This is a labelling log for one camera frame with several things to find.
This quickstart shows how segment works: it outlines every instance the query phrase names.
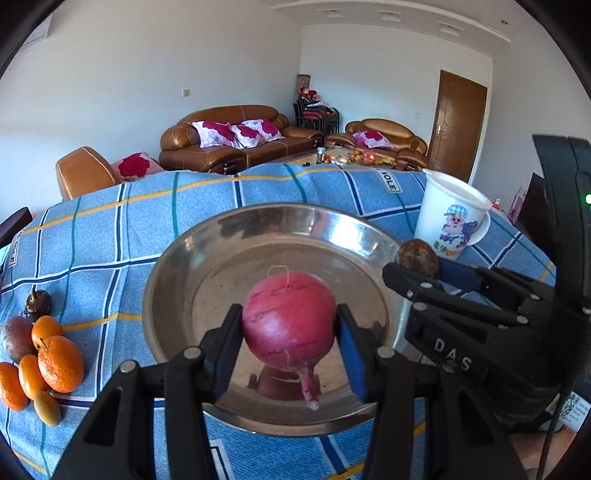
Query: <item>chair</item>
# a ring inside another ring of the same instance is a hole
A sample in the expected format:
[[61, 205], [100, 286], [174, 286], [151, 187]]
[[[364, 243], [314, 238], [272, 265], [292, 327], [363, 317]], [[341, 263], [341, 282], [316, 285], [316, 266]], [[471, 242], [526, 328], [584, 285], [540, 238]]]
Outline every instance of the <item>chair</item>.
[[321, 132], [324, 136], [339, 132], [340, 113], [337, 109], [331, 111], [324, 106], [309, 106], [315, 100], [304, 99], [302, 97], [298, 97], [295, 102], [294, 110], [296, 117], [318, 122], [320, 125], [319, 129], [322, 128]]
[[324, 115], [304, 114], [304, 106], [302, 102], [300, 102], [300, 99], [297, 99], [294, 103], [294, 113], [296, 122], [295, 125], [298, 128], [311, 128], [313, 130], [318, 130], [323, 134], [326, 131], [324, 124]]
[[376, 130], [388, 138], [393, 148], [380, 148], [381, 155], [388, 156], [397, 170], [422, 170], [428, 168], [426, 156], [427, 144], [405, 126], [384, 118], [366, 118], [362, 121], [349, 122], [345, 133], [328, 135], [325, 147], [342, 145], [357, 147], [354, 133]]
[[14, 236], [32, 221], [31, 212], [24, 207], [0, 223], [0, 248], [9, 245]]
[[59, 159], [56, 173], [63, 200], [72, 200], [121, 183], [109, 162], [90, 147], [80, 147]]

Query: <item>dried fruit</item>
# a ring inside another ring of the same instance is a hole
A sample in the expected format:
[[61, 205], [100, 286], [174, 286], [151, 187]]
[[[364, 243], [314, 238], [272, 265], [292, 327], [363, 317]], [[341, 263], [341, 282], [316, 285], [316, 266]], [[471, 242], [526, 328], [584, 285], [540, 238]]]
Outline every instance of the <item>dried fruit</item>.
[[36, 290], [35, 285], [33, 285], [31, 294], [27, 297], [22, 315], [28, 320], [35, 322], [39, 317], [49, 315], [50, 310], [51, 295], [45, 290]]
[[439, 259], [429, 246], [419, 238], [408, 240], [400, 245], [396, 253], [396, 263], [431, 278], [437, 278]]

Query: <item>stainless steel plate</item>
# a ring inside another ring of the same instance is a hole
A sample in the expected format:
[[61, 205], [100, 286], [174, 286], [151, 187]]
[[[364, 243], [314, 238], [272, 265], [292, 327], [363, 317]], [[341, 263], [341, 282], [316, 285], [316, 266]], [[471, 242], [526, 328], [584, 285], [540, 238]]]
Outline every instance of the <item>stainless steel plate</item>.
[[[223, 213], [184, 233], [156, 263], [144, 293], [145, 337], [157, 362], [170, 360], [220, 326], [271, 267], [285, 265], [322, 278], [361, 326], [416, 360], [420, 354], [399, 334], [410, 302], [381, 277], [397, 250], [379, 228], [324, 207], [267, 204]], [[243, 343], [228, 392], [206, 411], [279, 436], [339, 432], [374, 416], [374, 406], [351, 392], [336, 342], [314, 370], [322, 391], [317, 411], [306, 407], [297, 382], [263, 367]]]

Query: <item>brown round fruit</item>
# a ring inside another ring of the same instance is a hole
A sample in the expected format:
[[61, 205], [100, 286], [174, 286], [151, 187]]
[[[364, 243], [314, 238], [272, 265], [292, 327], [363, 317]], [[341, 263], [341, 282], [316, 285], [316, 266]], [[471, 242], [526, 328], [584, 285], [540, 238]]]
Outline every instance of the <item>brown round fruit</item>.
[[400, 245], [396, 263], [403, 268], [414, 270], [431, 278], [437, 278], [439, 259], [428, 243], [414, 238]]
[[13, 317], [4, 324], [0, 339], [2, 346], [16, 364], [29, 353], [37, 353], [31, 339], [33, 324], [23, 317]]

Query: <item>red onion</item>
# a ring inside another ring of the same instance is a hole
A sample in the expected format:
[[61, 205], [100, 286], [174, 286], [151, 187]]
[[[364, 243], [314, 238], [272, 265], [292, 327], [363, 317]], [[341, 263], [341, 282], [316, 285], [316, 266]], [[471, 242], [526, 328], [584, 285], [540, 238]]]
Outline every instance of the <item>red onion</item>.
[[318, 409], [314, 367], [332, 348], [335, 296], [305, 272], [272, 275], [254, 285], [244, 303], [244, 337], [263, 363], [295, 372], [307, 405]]

